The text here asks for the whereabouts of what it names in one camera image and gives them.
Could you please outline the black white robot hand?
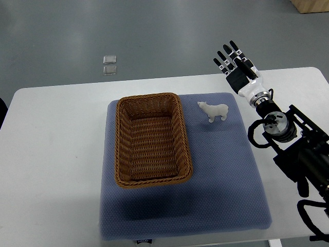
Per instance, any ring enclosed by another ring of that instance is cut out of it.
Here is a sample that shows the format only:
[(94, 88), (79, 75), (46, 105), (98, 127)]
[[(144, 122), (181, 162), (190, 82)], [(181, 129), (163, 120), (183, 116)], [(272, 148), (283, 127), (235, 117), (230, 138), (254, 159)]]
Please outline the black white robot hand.
[(270, 100), (270, 90), (263, 87), (263, 77), (253, 62), (248, 59), (236, 43), (231, 40), (223, 45), (224, 52), (218, 51), (219, 58), (213, 61), (225, 75), (233, 91), (244, 97), (250, 106), (258, 107), (263, 101)]

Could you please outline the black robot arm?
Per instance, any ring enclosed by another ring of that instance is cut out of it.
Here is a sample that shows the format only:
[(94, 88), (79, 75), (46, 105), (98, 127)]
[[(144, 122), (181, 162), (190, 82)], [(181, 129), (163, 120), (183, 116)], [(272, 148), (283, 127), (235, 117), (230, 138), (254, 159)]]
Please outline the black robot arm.
[(275, 164), (297, 184), (302, 197), (297, 210), (313, 232), (310, 241), (328, 242), (328, 234), (314, 225), (305, 209), (323, 208), (328, 213), (328, 134), (294, 105), (282, 112), (272, 98), (272, 89), (251, 98), (261, 118), (248, 128), (248, 139), (259, 149), (274, 149)]

